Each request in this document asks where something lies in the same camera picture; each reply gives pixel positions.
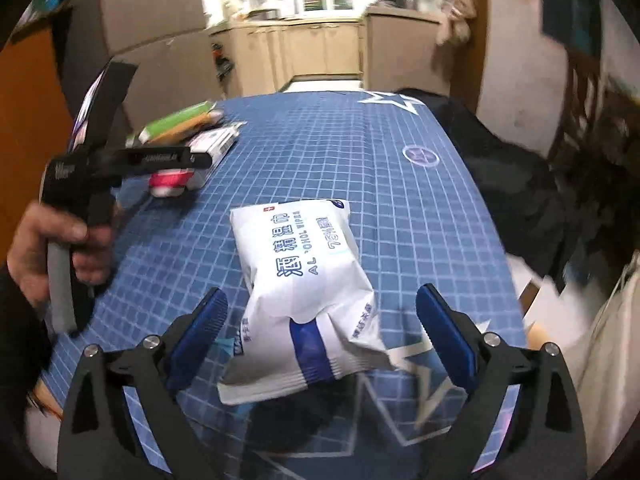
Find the person left hand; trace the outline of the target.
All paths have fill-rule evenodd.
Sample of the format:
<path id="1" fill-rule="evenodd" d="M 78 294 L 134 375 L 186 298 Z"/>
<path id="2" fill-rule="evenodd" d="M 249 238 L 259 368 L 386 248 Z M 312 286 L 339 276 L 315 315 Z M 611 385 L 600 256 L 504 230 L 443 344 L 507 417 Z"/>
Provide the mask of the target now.
<path id="1" fill-rule="evenodd" d="M 89 228 L 72 214 L 33 200 L 18 225 L 6 264 L 12 280 L 32 307 L 41 312 L 50 298 L 47 249 L 50 242 L 76 245 L 72 255 L 76 278 L 90 286 L 111 275 L 114 221 Z"/>

